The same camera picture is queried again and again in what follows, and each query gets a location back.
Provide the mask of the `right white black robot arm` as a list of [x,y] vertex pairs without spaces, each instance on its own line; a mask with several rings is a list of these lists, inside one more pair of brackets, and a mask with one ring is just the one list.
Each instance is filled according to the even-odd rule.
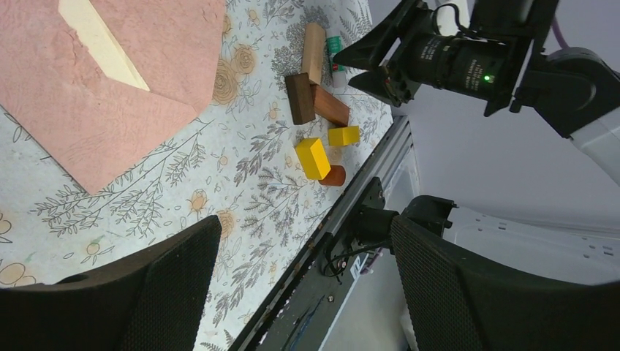
[[619,278],[619,3],[372,1],[336,56],[412,119],[421,191],[504,217],[448,238],[563,280]]

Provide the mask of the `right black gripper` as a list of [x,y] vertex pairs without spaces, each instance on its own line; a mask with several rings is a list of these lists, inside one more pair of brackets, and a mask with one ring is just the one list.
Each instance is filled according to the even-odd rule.
[[[530,46],[543,41],[556,1],[476,1],[470,24],[459,20],[456,34],[441,34],[439,10],[424,1],[401,1],[358,41],[337,53],[336,64],[368,72],[348,85],[393,107],[413,100],[421,85],[486,102],[484,116],[507,107]],[[393,44],[400,44],[376,69]]]

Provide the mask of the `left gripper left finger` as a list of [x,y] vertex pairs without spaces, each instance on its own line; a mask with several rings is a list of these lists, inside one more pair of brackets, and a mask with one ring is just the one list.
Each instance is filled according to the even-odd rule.
[[3,350],[192,350],[222,226],[180,233],[55,284],[1,291]]

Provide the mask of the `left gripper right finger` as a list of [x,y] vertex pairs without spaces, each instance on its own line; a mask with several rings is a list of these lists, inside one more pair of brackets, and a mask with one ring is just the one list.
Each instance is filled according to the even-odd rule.
[[516,270],[397,216],[391,241],[420,350],[617,350],[619,284]]

